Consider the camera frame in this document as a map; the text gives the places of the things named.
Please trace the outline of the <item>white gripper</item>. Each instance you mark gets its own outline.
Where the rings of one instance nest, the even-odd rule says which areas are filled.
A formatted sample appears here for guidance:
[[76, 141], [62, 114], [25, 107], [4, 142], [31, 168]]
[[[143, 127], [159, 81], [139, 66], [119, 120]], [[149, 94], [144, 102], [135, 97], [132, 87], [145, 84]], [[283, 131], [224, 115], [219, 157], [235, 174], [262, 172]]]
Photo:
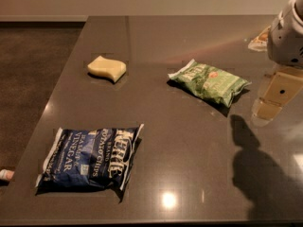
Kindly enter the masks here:
[[303, 70], [295, 68], [303, 66], [303, 0], [290, 0], [248, 48], [268, 51], [270, 60], [283, 64], [263, 76], [252, 106], [253, 124], [263, 127], [303, 89]]

